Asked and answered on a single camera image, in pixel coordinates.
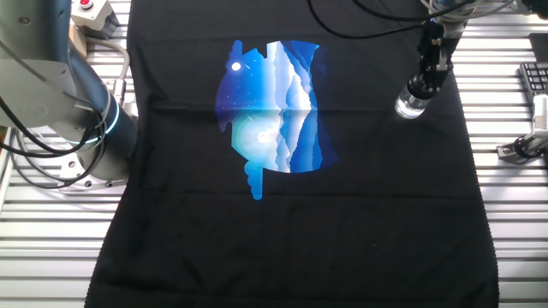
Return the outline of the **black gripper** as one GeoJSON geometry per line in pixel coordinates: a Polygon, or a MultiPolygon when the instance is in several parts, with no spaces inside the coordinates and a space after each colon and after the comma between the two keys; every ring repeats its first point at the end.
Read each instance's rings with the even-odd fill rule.
{"type": "Polygon", "coordinates": [[[454,53],[462,37],[465,21],[439,23],[430,19],[423,23],[423,33],[419,42],[420,53],[418,80],[422,87],[441,86],[450,70],[450,56],[454,53]],[[433,45],[436,39],[441,44],[433,45]]]}

